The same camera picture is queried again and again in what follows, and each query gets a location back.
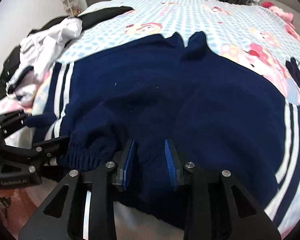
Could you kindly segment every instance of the red cloth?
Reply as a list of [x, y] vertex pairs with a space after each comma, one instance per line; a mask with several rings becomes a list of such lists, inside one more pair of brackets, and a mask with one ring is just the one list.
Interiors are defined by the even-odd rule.
[[262, 3], [262, 7], [264, 7], [264, 8], [269, 8], [269, 7], [271, 7], [271, 6], [274, 6], [274, 4], [271, 3], [271, 2], [263, 2], [263, 3]]

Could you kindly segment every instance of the bed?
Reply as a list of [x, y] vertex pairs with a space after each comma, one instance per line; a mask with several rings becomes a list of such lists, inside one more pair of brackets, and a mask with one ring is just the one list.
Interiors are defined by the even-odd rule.
[[[141, 37], [161, 33], [165, 38], [178, 32], [187, 45], [189, 37], [204, 31], [210, 49], [243, 67], [263, 75], [285, 96], [287, 102], [300, 105], [300, 89], [285, 67], [286, 60], [295, 57], [300, 61], [300, 38], [286, 31], [286, 23], [261, 6], [245, 6], [216, 0], [112, 0], [91, 5], [84, 13], [106, 7], [129, 6], [134, 10], [111, 20], [97, 24], [72, 41], [58, 58], [69, 63], [93, 53], [125, 44]], [[39, 88], [33, 107], [27, 109], [33, 115], [41, 114], [49, 92], [53, 69], [47, 73]], [[0, 101], [0, 114], [20, 109], [16, 101], [4, 98]], [[30, 147], [30, 128], [23, 128], [6, 139], [8, 145]], [[39, 205], [53, 189], [55, 182], [44, 181], [41, 186], [29, 187], [28, 194]], [[278, 226], [285, 237], [300, 219], [300, 180], [293, 200]], [[182, 231], [154, 217], [114, 205], [118, 239], [125, 235], [147, 239], [177, 239]]]

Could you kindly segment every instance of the triangular cutout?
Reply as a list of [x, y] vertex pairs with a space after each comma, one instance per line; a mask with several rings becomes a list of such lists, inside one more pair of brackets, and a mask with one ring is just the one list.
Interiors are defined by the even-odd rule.
[[245, 218], [257, 214], [257, 211], [249, 202], [249, 200], [243, 195], [237, 186], [232, 186], [232, 193], [234, 196], [235, 204], [237, 206], [238, 215], [240, 218]]
[[63, 206], [66, 201], [69, 186], [64, 185], [60, 191], [56, 194], [49, 205], [44, 209], [43, 213], [55, 218], [60, 218], [63, 211]]
[[4, 164], [1, 168], [1, 173], [12, 173], [12, 172], [20, 172], [20, 171], [22, 171], [21, 168], [11, 166], [11, 165], [8, 165], [8, 164]]

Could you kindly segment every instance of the silver screw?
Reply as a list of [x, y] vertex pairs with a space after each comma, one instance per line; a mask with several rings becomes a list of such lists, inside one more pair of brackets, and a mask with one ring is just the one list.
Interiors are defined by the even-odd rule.
[[185, 166], [188, 168], [188, 169], [192, 169], [194, 167], [194, 163], [193, 162], [186, 162]]
[[114, 162], [107, 162], [106, 163], [106, 167], [107, 168], [113, 168], [115, 166], [115, 163]]
[[71, 177], [75, 177], [75, 176], [77, 176], [78, 174], [79, 174], [79, 171], [77, 171], [77, 170], [72, 170], [72, 171], [69, 172], [69, 175], [70, 175]]
[[35, 167], [34, 166], [29, 166], [29, 171], [30, 173], [35, 173]]
[[222, 171], [222, 175], [225, 176], [225, 177], [230, 177], [231, 172], [228, 171], [228, 170], [223, 170], [223, 171]]

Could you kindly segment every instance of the bedsheet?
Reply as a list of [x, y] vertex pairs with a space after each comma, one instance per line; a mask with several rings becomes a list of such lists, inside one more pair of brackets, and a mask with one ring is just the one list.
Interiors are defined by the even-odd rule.
[[[288, 102], [300, 105], [300, 90], [285, 68], [285, 61], [291, 57], [300, 61], [300, 37], [291, 31], [288, 33], [287, 24], [268, 9], [216, 0], [112, 0], [93, 4], [83, 13], [111, 6], [130, 6], [134, 10], [83, 32], [79, 39], [69, 44], [58, 62], [69, 63], [155, 33], [170, 37], [179, 32], [187, 45], [194, 32], [204, 31], [212, 51], [263, 75]], [[43, 112], [51, 72], [47, 73], [33, 108], [28, 109], [33, 114]], [[18, 107], [14, 104], [3, 99], [0, 113], [14, 110]], [[6, 143], [29, 147], [31, 134], [31, 129], [23, 128], [7, 138]], [[300, 182], [278, 227], [283, 237], [299, 219]]]

